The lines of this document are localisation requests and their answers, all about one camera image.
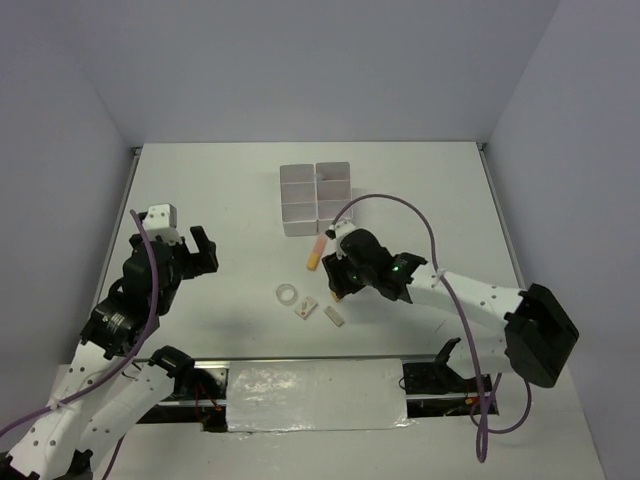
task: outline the white wall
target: white wall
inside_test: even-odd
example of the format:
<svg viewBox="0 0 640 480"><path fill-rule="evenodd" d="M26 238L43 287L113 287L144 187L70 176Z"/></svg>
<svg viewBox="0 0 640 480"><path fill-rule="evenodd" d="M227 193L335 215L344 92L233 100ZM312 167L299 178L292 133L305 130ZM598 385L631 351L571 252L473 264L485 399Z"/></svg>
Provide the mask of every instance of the white wall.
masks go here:
<svg viewBox="0 0 640 480"><path fill-rule="evenodd" d="M130 144L486 140L557 3L46 2Z"/></svg>
<svg viewBox="0 0 640 480"><path fill-rule="evenodd" d="M41 407L87 318L131 153L30 1L0 2L0 425ZM0 440L0 451L17 438Z"/></svg>
<svg viewBox="0 0 640 480"><path fill-rule="evenodd" d="M488 147L525 276L582 336L571 368L609 480L637 479L640 2L562 0Z"/></svg>

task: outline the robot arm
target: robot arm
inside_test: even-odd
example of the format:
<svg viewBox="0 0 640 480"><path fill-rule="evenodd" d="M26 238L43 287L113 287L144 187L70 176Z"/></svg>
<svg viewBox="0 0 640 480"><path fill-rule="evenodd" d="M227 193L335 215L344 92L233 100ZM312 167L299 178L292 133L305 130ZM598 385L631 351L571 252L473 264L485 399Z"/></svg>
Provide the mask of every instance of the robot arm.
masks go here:
<svg viewBox="0 0 640 480"><path fill-rule="evenodd" d="M440 273L424 258L411 253L392 256L371 232L358 229L350 222L337 224L332 233L336 253L324 257L322 263L329 277L329 288L338 298L371 286L393 301L457 312L439 281ZM450 272L446 275L469 320L496 333L492 345L478 348L483 352L497 351L493 358L482 362L483 366L491 363L491 370L496 371L510 367L534 385L553 387L578 340L578 330L553 294L537 284L528 290L519 290ZM448 353L460 358L453 354L456 348L465 349L463 344L449 345Z"/></svg>
<svg viewBox="0 0 640 480"><path fill-rule="evenodd" d="M159 277L156 313L161 316L169 311L182 280L217 271L216 246L202 227L192 227L199 251L190 253L176 230L176 210L171 205L150 207L140 218L152 240ZM101 408L117 378L112 372L123 362L121 357L132 356L143 332L159 326L157 317L151 329L147 326L151 265L141 236L132 236L130 244L133 253L123 265L123 276L91 312L69 370L48 404L51 411L0 460L0 479L79 478L78 473L85 473L82 465L88 463L87 457L97 465L158 400L193 385L198 374L193 360L165 347L154 354L137 381ZM74 402L64 401L99 382L103 383Z"/></svg>

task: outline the white tabletop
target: white tabletop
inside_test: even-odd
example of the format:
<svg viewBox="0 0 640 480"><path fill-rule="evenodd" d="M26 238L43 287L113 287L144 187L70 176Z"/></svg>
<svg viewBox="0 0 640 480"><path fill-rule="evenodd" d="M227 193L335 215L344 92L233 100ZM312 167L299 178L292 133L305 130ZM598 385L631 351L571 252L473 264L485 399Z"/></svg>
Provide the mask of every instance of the white tabletop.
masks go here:
<svg viewBox="0 0 640 480"><path fill-rule="evenodd" d="M322 305L333 302L321 267L314 273L305 269L314 239L286 238L279 211L278 167L323 161L351 163L354 195L395 194L422 209L433 223L444 268L517 286L473 143L145 145L127 210L174 204L183 235L201 224L216 241L220 271L181 285L143 356L167 344L195 358L433 353L446 339L461 335L455 317L389 302L376 292L360 292L336 306L347 321L341 328L321 311L303 321L277 303L274 290L282 282L295 284ZM355 222L392 253L428 258L424 227L401 206L367 201L356 209ZM130 254L127 240L133 233L125 216L107 288ZM476 332L486 335L479 328ZM492 426L517 420L524 400L522 381L505 375L498 394L501 415L491 417ZM604 479L566 370L554 389L534 388L524 427L492 436L485 465L475 459L474 435L463 417L420 419L383 431L253 435L200 433L196 425L144 425L127 435L110 478Z"/></svg>
<svg viewBox="0 0 640 480"><path fill-rule="evenodd" d="M167 344L194 358L424 354L437 353L448 338L462 334L452 315L390 302L369 289L335 305L322 266L306 270L315 237L284 236L279 166L325 161L351 163L354 196L395 194L420 208L435 229L443 268L517 286L474 143L148 144L126 211L172 203L178 229L191 246L193 225L204 226L217 243L220 270L182 283L141 356ZM424 226L399 204L362 202L355 207L355 223L392 253L429 258ZM126 214L103 295L121 275L135 231ZM277 302L281 283L295 285L301 296L312 295L320 307L334 305L346 324L336 328L321 308L301 320ZM451 321L439 329L446 319Z"/></svg>

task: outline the white ring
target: white ring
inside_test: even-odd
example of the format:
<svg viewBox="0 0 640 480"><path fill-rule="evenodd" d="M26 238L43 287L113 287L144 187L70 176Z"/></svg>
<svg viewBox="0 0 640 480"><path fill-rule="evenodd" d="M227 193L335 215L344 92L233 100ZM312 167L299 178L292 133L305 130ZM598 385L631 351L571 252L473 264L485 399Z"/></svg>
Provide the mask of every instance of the white ring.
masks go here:
<svg viewBox="0 0 640 480"><path fill-rule="evenodd" d="M289 300L285 300L284 298L282 298L282 294L284 292L291 292L293 293L293 296ZM276 297L282 305L284 305L285 307L290 307L291 305L296 303L296 300L298 299L298 291L293 285L289 283L283 283L276 290Z"/></svg>

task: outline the small white block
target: small white block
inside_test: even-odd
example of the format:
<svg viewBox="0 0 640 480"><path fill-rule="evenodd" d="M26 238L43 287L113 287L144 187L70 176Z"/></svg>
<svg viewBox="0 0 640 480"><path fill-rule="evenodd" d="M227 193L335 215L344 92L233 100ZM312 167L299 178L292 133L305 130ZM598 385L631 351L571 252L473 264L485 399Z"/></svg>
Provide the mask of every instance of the small white block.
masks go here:
<svg viewBox="0 0 640 480"><path fill-rule="evenodd" d="M331 319L333 323L336 324L336 327L341 327L344 325L344 318L336 311L335 308L329 306L324 309L324 313L327 314L327 317Z"/></svg>
<svg viewBox="0 0 640 480"><path fill-rule="evenodd" d="M315 298L306 297L296 307L296 314L300 318L306 319L311 314L311 312L313 312L313 309L316 308L317 306L318 306L318 302L316 301Z"/></svg>

